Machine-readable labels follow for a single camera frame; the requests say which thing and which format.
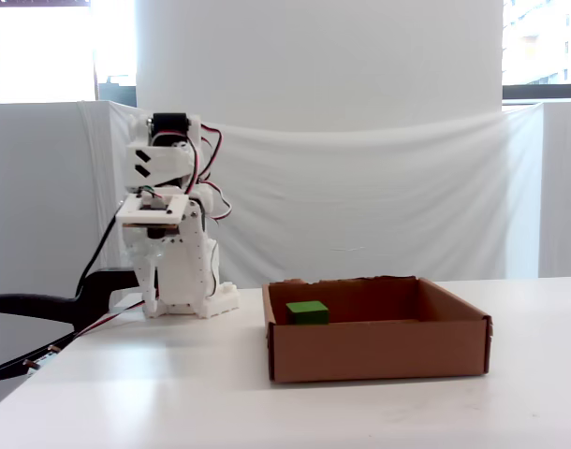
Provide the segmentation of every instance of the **screw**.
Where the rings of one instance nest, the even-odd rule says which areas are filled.
[[[28,368],[35,369],[35,370],[40,369],[40,366],[38,365],[38,363],[34,363],[32,360],[27,360],[27,359],[23,360],[23,365],[28,367]]]

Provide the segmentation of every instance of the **green block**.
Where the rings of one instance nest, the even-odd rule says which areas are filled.
[[[321,301],[289,302],[287,321],[291,325],[327,325],[329,309]]]

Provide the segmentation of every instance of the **table surface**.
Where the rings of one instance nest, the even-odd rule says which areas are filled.
[[[481,377],[271,384],[260,290],[237,311],[76,340],[0,404],[0,448],[571,447],[571,278],[440,282],[493,317]]]

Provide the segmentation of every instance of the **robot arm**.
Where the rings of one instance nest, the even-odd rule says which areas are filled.
[[[219,283],[219,250],[206,233],[212,184],[202,168],[201,123],[185,114],[155,114],[132,124],[126,187],[117,213],[142,288],[144,310],[210,316],[236,309],[237,289]]]

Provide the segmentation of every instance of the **cardboard box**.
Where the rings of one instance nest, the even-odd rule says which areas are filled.
[[[329,324],[287,324],[288,302],[321,301]],[[426,279],[263,286],[275,382],[472,376],[489,370],[491,318]]]

